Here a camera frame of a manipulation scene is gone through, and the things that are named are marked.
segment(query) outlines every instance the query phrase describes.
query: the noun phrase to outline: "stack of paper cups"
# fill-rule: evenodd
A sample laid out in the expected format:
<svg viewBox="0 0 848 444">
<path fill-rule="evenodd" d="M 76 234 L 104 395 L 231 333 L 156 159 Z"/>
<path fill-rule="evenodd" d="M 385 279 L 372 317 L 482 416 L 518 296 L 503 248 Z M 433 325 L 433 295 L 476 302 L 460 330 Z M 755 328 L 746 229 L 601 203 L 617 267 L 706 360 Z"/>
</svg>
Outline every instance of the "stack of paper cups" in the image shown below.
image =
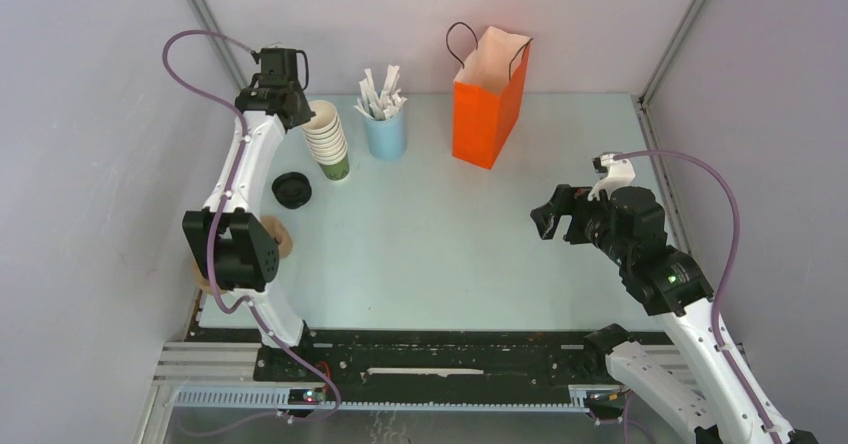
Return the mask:
<svg viewBox="0 0 848 444">
<path fill-rule="evenodd" d="M 329 101 L 310 101 L 309 107 L 315 117 L 301 126 L 306 144 L 327 179 L 340 181 L 350 173 L 350 162 L 339 113 Z"/>
</svg>

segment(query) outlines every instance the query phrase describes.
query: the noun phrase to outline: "white wall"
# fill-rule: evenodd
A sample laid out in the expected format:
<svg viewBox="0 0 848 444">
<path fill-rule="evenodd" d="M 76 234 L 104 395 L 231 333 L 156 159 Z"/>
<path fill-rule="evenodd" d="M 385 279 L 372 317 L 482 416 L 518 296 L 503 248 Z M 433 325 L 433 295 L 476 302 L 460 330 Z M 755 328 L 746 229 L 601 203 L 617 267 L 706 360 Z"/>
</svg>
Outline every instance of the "white wall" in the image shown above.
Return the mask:
<svg viewBox="0 0 848 444">
<path fill-rule="evenodd" d="M 666 148 L 714 163 L 742 214 L 726 317 L 766 391 L 819 442 L 848 413 L 848 0 L 710 0 L 652 105 Z M 672 163 L 682 213 L 717 283 L 730 213 Z"/>
<path fill-rule="evenodd" d="M 231 118 L 170 81 L 185 0 L 0 0 L 0 442 L 129 442 Z M 232 95 L 204 38 L 178 70 Z"/>
<path fill-rule="evenodd" d="M 468 22 L 535 37 L 529 92 L 639 94 L 690 0 L 208 0 L 222 29 L 254 46 L 305 49 L 312 92 L 354 94 L 362 70 L 399 64 L 407 92 L 449 92 L 459 64 L 445 31 Z M 455 29 L 458 54 L 473 38 Z M 249 57 L 239 56 L 252 72 Z"/>
</svg>

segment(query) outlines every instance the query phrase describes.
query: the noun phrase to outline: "black cup lid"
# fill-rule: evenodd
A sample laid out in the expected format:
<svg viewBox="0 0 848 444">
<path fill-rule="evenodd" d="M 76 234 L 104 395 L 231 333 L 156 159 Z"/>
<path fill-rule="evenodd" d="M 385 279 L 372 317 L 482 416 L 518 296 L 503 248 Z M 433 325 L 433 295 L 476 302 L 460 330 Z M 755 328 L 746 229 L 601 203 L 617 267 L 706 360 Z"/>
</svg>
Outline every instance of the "black cup lid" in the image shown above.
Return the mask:
<svg viewBox="0 0 848 444">
<path fill-rule="evenodd" d="M 288 209 L 297 209 L 309 202 L 312 197 L 309 179 L 299 172 L 287 172 L 274 179 L 271 191 L 277 198 L 277 202 Z"/>
</svg>

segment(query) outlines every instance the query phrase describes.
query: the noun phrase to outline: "blue cup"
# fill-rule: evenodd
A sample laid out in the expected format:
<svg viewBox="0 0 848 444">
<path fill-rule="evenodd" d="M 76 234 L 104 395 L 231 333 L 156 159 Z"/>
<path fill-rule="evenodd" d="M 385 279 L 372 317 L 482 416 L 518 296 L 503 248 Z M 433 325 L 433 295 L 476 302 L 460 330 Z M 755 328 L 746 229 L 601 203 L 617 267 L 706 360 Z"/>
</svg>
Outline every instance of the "blue cup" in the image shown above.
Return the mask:
<svg viewBox="0 0 848 444">
<path fill-rule="evenodd" d="M 403 108 L 391 119 L 375 121 L 362 116 L 365 121 L 365 133 L 368 135 L 368 149 L 371 155 L 384 161 L 395 161 L 406 152 L 406 121 Z"/>
</svg>

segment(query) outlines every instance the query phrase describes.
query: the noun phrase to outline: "gift bag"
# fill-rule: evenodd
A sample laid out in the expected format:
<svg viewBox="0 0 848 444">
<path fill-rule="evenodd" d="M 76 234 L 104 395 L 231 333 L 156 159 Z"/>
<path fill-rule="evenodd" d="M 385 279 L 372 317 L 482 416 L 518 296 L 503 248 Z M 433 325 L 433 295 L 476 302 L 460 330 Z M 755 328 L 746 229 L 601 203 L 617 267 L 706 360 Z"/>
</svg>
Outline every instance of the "gift bag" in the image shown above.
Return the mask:
<svg viewBox="0 0 848 444">
<path fill-rule="evenodd" d="M 458 25 L 474 36 L 475 49 L 459 58 L 448 37 Z M 453 156 L 491 169 L 521 111 L 532 38 L 489 27 L 481 39 L 464 22 L 445 36 L 462 68 L 453 80 Z"/>
</svg>

